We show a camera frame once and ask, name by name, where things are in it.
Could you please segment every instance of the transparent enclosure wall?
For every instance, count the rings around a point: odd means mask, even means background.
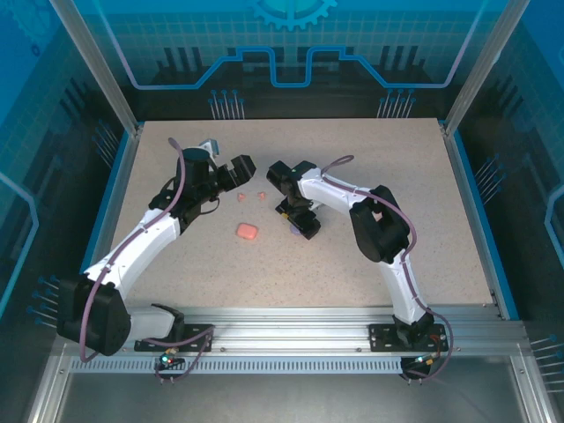
[[[564,339],[563,26],[563,2],[531,1],[459,128],[533,340]]]
[[[0,420],[15,422],[55,337],[56,281],[80,269],[123,129],[46,0],[0,11]]]
[[[139,120],[444,118],[506,0],[78,0]]]

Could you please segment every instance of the gear logo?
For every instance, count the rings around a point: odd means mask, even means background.
[[[11,12],[19,28],[33,42],[39,42],[51,27],[48,0],[0,0],[1,9]]]
[[[317,25],[317,19],[327,18],[329,8],[337,6],[337,1],[251,0],[249,6],[255,11],[255,18],[262,18],[265,25],[273,24],[276,29],[286,27],[293,31],[296,26],[303,30],[307,25]]]

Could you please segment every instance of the pink eraser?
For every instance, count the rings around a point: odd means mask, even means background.
[[[237,236],[243,240],[254,240],[258,234],[258,227],[249,225],[248,223],[240,223],[237,227]]]

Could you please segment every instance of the white robotic arm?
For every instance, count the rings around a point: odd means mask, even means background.
[[[169,343],[183,340],[182,313],[160,304],[128,310],[124,300],[149,263],[202,214],[202,204],[219,201],[221,192],[241,186],[255,173],[252,159],[245,155],[232,160],[233,169],[227,165],[218,167],[215,162],[218,153],[215,140],[184,149],[184,185],[180,186],[179,160],[176,177],[153,198],[149,210],[130,235],[83,275],[61,280],[59,335],[79,340],[83,314],[91,296],[92,306],[85,319],[85,345],[96,352],[111,355],[128,340],[157,338]],[[167,188],[170,182],[174,182],[173,189]],[[173,203],[177,193],[180,193],[178,201]],[[164,210],[169,212],[154,221]],[[91,294],[95,283],[99,284],[98,291]]]
[[[308,170],[298,181],[298,188],[304,198],[311,200],[312,204],[309,210],[313,211],[321,205],[327,205],[342,214],[349,215],[350,210],[355,204],[366,200],[366,196],[360,192],[368,192],[368,188],[358,188],[358,192],[354,185],[348,182],[340,181],[330,175],[325,178],[334,181],[339,185],[348,186],[353,192],[339,189],[334,185],[328,184],[322,178],[321,169],[316,167]],[[401,264],[401,255],[404,250],[400,250],[395,256],[393,263],[378,263],[380,272],[384,276],[386,285],[390,292],[391,302],[394,308],[394,316],[404,323],[412,324],[417,322],[424,314],[425,310],[413,299],[413,295],[405,278],[403,266]],[[419,295],[419,289],[415,284],[415,277],[409,255],[406,259],[407,269],[410,272],[411,281],[415,287],[416,293]]]
[[[397,205],[391,192],[383,186],[377,189],[355,187],[322,174],[322,169],[307,161],[292,169],[279,161],[270,167],[266,177],[286,196],[277,212],[290,220],[307,239],[311,239],[321,227],[314,213],[318,207],[327,205],[351,217],[360,251],[369,260],[378,263],[386,281],[398,336],[406,345],[413,345],[422,338],[434,319],[426,311],[427,304],[419,297],[409,255],[404,257],[409,245],[409,227],[396,213],[362,194],[370,192]],[[417,297],[412,293],[405,269]]]

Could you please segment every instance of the purple cable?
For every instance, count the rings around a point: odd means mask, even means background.
[[[106,263],[106,265],[104,266],[104,268],[100,272],[100,275],[96,279],[96,282],[94,283],[92,290],[90,291],[90,295],[88,295],[88,299],[86,300],[85,311],[82,314],[82,323],[80,324],[80,339],[79,339],[78,343],[80,345],[80,359],[84,363],[87,363],[88,361],[90,361],[91,359],[93,359],[94,357],[96,357],[98,355],[98,353],[95,352],[90,357],[86,357],[86,327],[88,326],[88,318],[90,317],[90,310],[92,308],[92,304],[94,303],[94,297],[96,296],[96,293],[100,289],[100,286],[102,285],[102,281],[104,280],[104,277],[109,273],[109,266],[111,266],[112,264],[115,263],[115,260],[117,259],[117,257],[140,234],[145,232],[147,229],[149,229],[151,226],[153,226],[155,223],[157,223],[159,220],[161,220],[165,215],[167,215],[167,213],[169,213],[171,211],[171,209],[176,205],[176,203],[178,202],[178,200],[180,198],[180,195],[182,194],[182,188],[184,187],[184,182],[186,181],[186,167],[184,165],[182,148],[178,145],[176,140],[173,139],[173,138],[169,138],[168,143],[174,147],[176,152],[178,152],[178,156],[180,158],[181,176],[180,176],[180,184],[178,185],[178,190],[176,191],[176,194],[174,195],[174,198],[170,202],[168,207],[165,210],[163,210],[162,213],[159,214],[159,216],[157,216],[156,218],[151,220],[147,225],[145,225],[145,227],[141,227],[137,231],[135,231],[133,234],[131,234],[131,236],[129,238],[127,238],[124,242],[122,242],[122,244],[120,244],[120,246],[117,249],[115,249],[114,254],[112,254],[112,256],[109,258],[108,262]]]
[[[431,308],[429,308],[425,304],[423,304],[423,302],[419,299],[419,296],[415,292],[415,287],[413,286],[412,279],[409,276],[409,271],[407,270],[407,263],[405,262],[405,259],[407,258],[407,255],[415,248],[415,244],[417,244],[417,232],[415,231],[415,226],[410,221],[410,219],[405,215],[405,213],[403,213],[401,210],[399,210],[394,204],[384,200],[383,198],[380,198],[379,196],[375,196],[371,192],[366,192],[366,191],[359,190],[359,189],[353,189],[353,188],[347,187],[346,185],[342,185],[338,182],[334,182],[334,181],[332,181],[332,180],[323,176],[323,174],[325,174],[325,172],[327,172],[332,167],[344,165],[345,163],[349,163],[353,159],[354,159],[354,156],[347,155],[347,156],[343,156],[343,157],[333,161],[332,163],[330,163],[328,166],[324,167],[321,170],[322,178],[325,182],[327,182],[329,185],[332,185],[333,187],[336,187],[336,188],[339,188],[339,189],[344,189],[345,191],[348,191],[348,192],[361,194],[362,196],[370,197],[373,200],[384,204],[386,207],[388,207],[390,210],[392,210],[394,213],[396,213],[400,218],[402,218],[404,220],[404,222],[407,224],[407,226],[409,227],[410,231],[412,232],[412,242],[407,246],[407,249],[405,249],[404,253],[401,256],[402,267],[404,269],[405,279],[407,280],[407,285],[409,286],[409,290],[411,291],[413,299],[415,300],[415,302],[417,302],[417,304],[421,308],[423,308],[425,311],[427,311],[427,313],[434,315],[435,317],[438,317],[439,319],[441,319],[444,322],[445,326],[447,326],[447,329],[449,330],[450,345],[449,345],[449,351],[447,352],[447,357],[444,359],[441,366],[432,375],[428,375],[427,377],[425,377],[425,380],[430,381],[430,380],[434,379],[447,366],[447,364],[450,361],[450,357],[452,356],[452,351],[453,351],[454,342],[455,342],[455,337],[454,337],[454,334],[452,332],[452,326],[450,326],[450,322],[447,320],[447,318],[444,315],[441,315],[441,314],[437,313],[436,311],[433,311]]]

